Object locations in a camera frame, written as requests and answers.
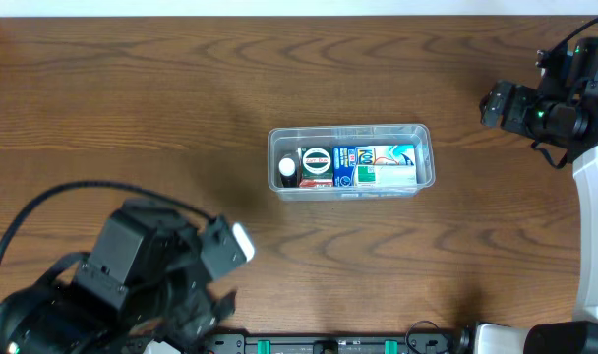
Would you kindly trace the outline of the dark syrup bottle white cap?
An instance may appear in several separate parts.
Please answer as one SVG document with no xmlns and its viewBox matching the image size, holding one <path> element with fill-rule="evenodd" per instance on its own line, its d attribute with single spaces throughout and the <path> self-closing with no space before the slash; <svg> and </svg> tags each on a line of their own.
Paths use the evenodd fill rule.
<svg viewBox="0 0 598 354">
<path fill-rule="evenodd" d="M 296 188 L 298 179 L 299 159 L 295 153 L 288 153 L 278 162 L 278 175 L 284 188 Z"/>
</svg>

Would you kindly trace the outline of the white green Panadol pack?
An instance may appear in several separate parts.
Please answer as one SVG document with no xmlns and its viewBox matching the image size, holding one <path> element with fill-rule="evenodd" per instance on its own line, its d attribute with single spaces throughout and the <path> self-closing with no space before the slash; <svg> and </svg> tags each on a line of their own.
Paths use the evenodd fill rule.
<svg viewBox="0 0 598 354">
<path fill-rule="evenodd" d="M 408 165 L 359 165 L 355 186 L 409 187 L 417 184 L 416 168 Z"/>
</svg>

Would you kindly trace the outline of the red Panadol ActiFast pack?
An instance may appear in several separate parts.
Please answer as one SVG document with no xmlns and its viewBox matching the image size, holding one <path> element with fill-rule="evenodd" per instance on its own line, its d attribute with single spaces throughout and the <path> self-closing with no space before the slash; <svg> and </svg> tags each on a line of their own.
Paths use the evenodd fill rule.
<svg viewBox="0 0 598 354">
<path fill-rule="evenodd" d="M 300 188 L 328 188 L 333 186 L 331 179 L 302 179 Z"/>
</svg>

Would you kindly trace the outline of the blue Kool Fever box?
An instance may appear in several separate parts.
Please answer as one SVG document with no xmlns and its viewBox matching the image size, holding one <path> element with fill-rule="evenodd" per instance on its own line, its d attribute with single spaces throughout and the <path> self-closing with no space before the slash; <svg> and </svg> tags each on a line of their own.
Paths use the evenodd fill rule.
<svg viewBox="0 0 598 354">
<path fill-rule="evenodd" d="M 408 165 L 416 168 L 413 145 L 338 146 L 332 152 L 335 187 L 369 187 L 354 185 L 354 172 L 359 165 Z"/>
</svg>

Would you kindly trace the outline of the green Zam-Buk box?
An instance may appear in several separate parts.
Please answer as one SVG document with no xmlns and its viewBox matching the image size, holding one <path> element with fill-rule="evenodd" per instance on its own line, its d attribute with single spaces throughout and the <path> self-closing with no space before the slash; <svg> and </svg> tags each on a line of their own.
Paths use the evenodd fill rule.
<svg viewBox="0 0 598 354">
<path fill-rule="evenodd" d="M 331 179 L 333 177 L 331 147 L 301 147 L 300 162 L 303 179 Z"/>
</svg>

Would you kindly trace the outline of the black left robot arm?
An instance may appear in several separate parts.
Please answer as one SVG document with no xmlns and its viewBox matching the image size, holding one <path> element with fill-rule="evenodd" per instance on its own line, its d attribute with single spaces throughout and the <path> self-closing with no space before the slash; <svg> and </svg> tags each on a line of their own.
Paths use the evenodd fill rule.
<svg viewBox="0 0 598 354">
<path fill-rule="evenodd" d="M 235 310 L 208 284 L 249 262 L 244 227 L 223 217 L 204 231 L 175 208 L 128 200 L 92 251 L 59 260 L 0 304 L 0 353 L 142 353 L 152 342 L 198 351 Z"/>
</svg>

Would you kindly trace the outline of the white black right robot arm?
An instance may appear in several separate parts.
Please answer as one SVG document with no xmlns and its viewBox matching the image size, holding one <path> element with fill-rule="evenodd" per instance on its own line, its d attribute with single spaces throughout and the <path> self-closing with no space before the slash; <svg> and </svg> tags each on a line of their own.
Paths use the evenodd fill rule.
<svg viewBox="0 0 598 354">
<path fill-rule="evenodd" d="M 481 122 L 530 139 L 540 153 L 546 146 L 563 150 L 551 165 L 570 168 L 577 193 L 576 298 L 567 322 L 527 329 L 477 324 L 471 353 L 598 353 L 598 37 L 542 51 L 537 66 L 542 74 L 536 88 L 496 82 L 480 101 Z"/>
</svg>

